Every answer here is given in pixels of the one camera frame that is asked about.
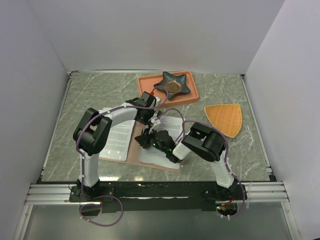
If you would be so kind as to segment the printed white paper sheet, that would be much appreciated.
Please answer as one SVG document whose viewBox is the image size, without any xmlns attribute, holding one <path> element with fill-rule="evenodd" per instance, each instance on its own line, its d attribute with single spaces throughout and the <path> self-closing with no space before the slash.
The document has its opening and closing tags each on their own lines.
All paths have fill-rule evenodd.
<svg viewBox="0 0 320 240">
<path fill-rule="evenodd" d="M 135 108 L 122 108 L 111 112 L 111 108 L 104 108 L 105 117 L 112 120 L 106 145 L 99 153 L 99 158 L 125 162 L 132 131 L 135 124 Z"/>
</svg>

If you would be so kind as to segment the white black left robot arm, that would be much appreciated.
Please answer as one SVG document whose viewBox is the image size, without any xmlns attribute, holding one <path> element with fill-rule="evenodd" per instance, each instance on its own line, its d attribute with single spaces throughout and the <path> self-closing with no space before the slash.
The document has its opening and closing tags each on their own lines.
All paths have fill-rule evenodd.
<svg viewBox="0 0 320 240">
<path fill-rule="evenodd" d="M 94 201 L 101 193 L 99 154 L 107 143 L 111 128 L 131 120 L 147 125 L 160 103 L 161 98 L 143 92 L 140 97 L 127 100 L 102 113 L 94 108 L 85 111 L 73 133 L 73 140 L 80 156 L 77 187 L 87 201 Z"/>
</svg>

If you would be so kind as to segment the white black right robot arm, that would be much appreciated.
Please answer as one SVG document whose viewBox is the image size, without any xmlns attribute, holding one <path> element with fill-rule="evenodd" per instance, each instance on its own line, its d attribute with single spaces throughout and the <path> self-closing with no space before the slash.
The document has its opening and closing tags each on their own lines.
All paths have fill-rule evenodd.
<svg viewBox="0 0 320 240">
<path fill-rule="evenodd" d="M 181 163 L 190 153 L 194 153 L 210 163 L 216 177 L 218 193 L 223 199 L 236 194 L 238 181 L 228 165 L 229 144 L 226 136 L 215 126 L 201 121 L 185 120 L 193 123 L 189 132 L 179 143 L 175 143 L 167 130 L 145 128 L 135 141 L 143 148 L 155 148 L 164 153 L 173 164 Z"/>
</svg>

